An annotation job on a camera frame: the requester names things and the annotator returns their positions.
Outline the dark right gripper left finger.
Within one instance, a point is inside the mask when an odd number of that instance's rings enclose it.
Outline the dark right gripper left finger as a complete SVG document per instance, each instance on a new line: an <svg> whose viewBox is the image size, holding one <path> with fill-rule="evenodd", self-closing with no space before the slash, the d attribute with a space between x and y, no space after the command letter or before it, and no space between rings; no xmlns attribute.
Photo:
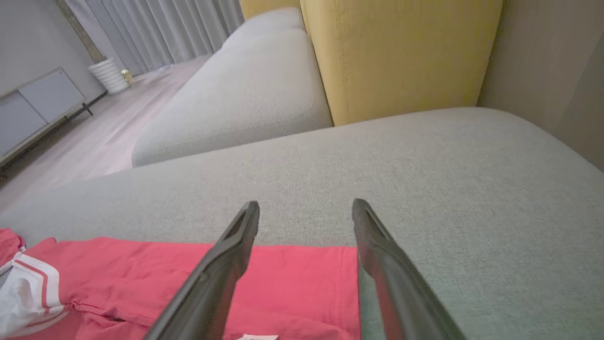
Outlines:
<svg viewBox="0 0 604 340"><path fill-rule="evenodd" d="M243 205L144 340L222 340L236 284L250 262L259 218L258 202Z"/></svg>

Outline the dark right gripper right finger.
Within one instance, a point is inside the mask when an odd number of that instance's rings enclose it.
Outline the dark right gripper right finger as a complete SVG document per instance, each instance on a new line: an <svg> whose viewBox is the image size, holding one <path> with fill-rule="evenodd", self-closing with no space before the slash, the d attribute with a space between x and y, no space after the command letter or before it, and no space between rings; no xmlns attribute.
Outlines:
<svg viewBox="0 0 604 340"><path fill-rule="evenodd" d="M360 264L375 282L387 340L466 340L366 200L354 199L352 218Z"/></svg>

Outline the red shirt with white sleeves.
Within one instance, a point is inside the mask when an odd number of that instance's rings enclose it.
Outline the red shirt with white sleeves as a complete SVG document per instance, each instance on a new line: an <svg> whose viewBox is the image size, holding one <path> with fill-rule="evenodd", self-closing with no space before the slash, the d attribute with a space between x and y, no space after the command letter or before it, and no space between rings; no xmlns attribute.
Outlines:
<svg viewBox="0 0 604 340"><path fill-rule="evenodd" d="M143 340L210 248L0 229L0 340ZM224 340L360 339L355 248L254 247Z"/></svg>

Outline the large grey sofa chaise seat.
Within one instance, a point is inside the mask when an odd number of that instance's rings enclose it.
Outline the large grey sofa chaise seat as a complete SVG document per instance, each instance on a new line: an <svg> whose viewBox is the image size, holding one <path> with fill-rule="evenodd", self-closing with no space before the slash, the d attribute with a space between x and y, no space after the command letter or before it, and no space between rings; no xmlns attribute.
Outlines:
<svg viewBox="0 0 604 340"><path fill-rule="evenodd" d="M500 110L402 114L149 164L0 213L47 237L353 246L365 199L469 339L604 340L604 172Z"/></svg>

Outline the grey sofa seat cushion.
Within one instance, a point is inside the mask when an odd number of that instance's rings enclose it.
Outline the grey sofa seat cushion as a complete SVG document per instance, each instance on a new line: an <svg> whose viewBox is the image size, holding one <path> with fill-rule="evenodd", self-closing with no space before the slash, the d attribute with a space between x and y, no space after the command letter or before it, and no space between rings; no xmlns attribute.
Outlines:
<svg viewBox="0 0 604 340"><path fill-rule="evenodd" d="M284 30L214 54L151 121L132 166L332 125L311 40Z"/></svg>
<svg viewBox="0 0 604 340"><path fill-rule="evenodd" d="M292 29L306 31L300 9L281 7L246 20L224 41L222 49L248 43L257 37Z"/></svg>

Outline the white ribbed plant pot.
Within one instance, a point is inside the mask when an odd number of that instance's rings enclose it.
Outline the white ribbed plant pot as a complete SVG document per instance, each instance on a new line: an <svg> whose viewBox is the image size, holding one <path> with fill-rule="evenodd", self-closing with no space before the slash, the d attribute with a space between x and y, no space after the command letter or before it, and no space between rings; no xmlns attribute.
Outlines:
<svg viewBox="0 0 604 340"><path fill-rule="evenodd" d="M88 69L104 86L109 95L118 94L130 87L113 58L93 64Z"/></svg>

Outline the grey low tv cabinet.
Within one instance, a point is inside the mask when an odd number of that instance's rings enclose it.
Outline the grey low tv cabinet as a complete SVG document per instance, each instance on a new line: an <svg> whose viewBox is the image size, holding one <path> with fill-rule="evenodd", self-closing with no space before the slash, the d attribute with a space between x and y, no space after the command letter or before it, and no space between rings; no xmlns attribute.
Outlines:
<svg viewBox="0 0 604 340"><path fill-rule="evenodd" d="M62 68L0 96L0 168L60 119L88 106Z"/></svg>

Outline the grey pleated curtain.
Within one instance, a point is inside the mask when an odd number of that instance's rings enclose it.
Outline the grey pleated curtain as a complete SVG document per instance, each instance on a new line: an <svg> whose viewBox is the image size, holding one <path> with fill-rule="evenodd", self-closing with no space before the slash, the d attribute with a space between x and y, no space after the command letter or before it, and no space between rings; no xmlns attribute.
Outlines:
<svg viewBox="0 0 604 340"><path fill-rule="evenodd" d="M134 75L217 52L244 22L239 0L66 0L106 58Z"/></svg>

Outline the indoor plant with trunk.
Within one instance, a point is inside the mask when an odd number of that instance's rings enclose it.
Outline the indoor plant with trunk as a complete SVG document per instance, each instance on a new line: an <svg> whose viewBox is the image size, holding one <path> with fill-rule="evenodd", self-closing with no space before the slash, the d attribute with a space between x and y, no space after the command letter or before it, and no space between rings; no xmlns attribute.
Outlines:
<svg viewBox="0 0 604 340"><path fill-rule="evenodd" d="M98 64L106 60L97 45L90 38L88 32L84 29L78 18L74 15L71 7L67 4L66 0L55 0L58 8L60 9L63 17L68 21L75 34L78 36L82 44L84 45L89 56L95 64Z"/></svg>

